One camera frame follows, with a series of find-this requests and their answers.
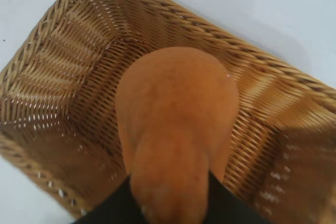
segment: white surface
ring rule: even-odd
[[[72,217],[19,170],[0,158],[0,223],[67,224]]]
[[[336,88],[336,0],[175,0]]]
[[[0,69],[54,1],[0,0]],[[335,0],[175,1],[336,88]],[[0,223],[23,221],[56,224],[71,218],[0,159]]]

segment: orange fuzzy object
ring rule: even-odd
[[[125,72],[118,129],[131,190],[149,223],[202,222],[208,172],[224,177],[238,101],[227,69],[197,49],[157,50]]]

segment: wicker weave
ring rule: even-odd
[[[0,74],[0,153],[74,216],[92,209],[125,178],[118,80],[169,46],[238,83],[225,185],[275,223],[333,222],[336,91],[170,0],[56,0]]]

